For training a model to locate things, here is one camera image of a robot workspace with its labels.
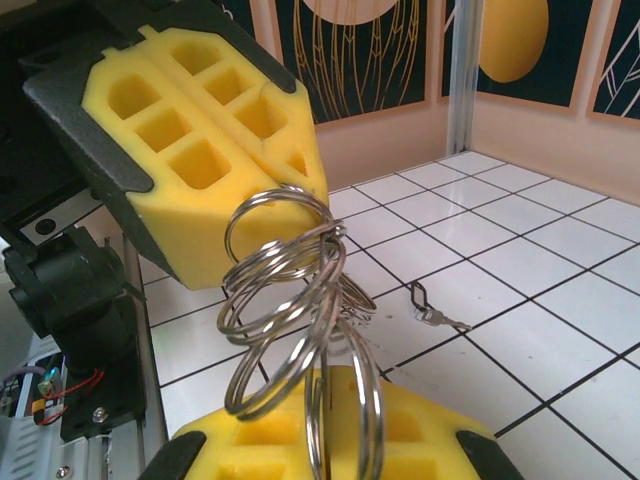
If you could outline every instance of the small key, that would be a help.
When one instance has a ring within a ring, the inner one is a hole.
[[[462,322],[455,322],[440,310],[436,310],[435,308],[431,307],[427,307],[427,310],[420,316],[420,320],[428,323],[433,327],[437,327],[439,325],[449,325],[450,327],[462,328],[463,330],[471,330],[471,325],[467,325],[466,323]]]

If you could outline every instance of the white tiled floor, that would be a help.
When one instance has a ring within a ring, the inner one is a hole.
[[[336,192],[331,208],[349,217],[345,270],[378,304],[358,329],[391,381],[484,422],[527,480],[640,478],[640,208],[477,153]],[[216,332],[221,289],[142,272],[172,434],[222,406],[242,348]],[[415,279],[473,330],[416,320]],[[302,287],[268,287],[241,318]],[[271,346],[267,376],[300,335]]]

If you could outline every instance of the key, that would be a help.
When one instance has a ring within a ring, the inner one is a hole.
[[[463,330],[471,330],[472,328],[471,325],[467,325],[466,323],[451,320],[440,310],[436,310],[435,308],[431,307],[427,307],[427,310],[422,313],[420,320],[428,323],[433,327],[437,327],[439,325],[449,325],[450,327],[462,328]]]

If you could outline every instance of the yellow foam pad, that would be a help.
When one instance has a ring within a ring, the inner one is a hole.
[[[328,451],[333,480],[356,478],[359,410],[350,367],[330,368]],[[185,480],[311,480],[305,428],[304,383],[271,413],[243,423],[219,410],[180,429],[207,440]],[[385,459],[382,480],[478,480],[456,439],[472,431],[493,439],[481,424],[402,387],[383,381]]]
[[[281,183],[328,202],[308,95],[280,90],[217,34],[150,27],[146,40],[107,50],[82,107],[152,179],[127,198],[190,289],[219,286],[232,262],[224,231],[236,207]],[[304,207],[261,206],[237,224],[242,258],[316,225]]]

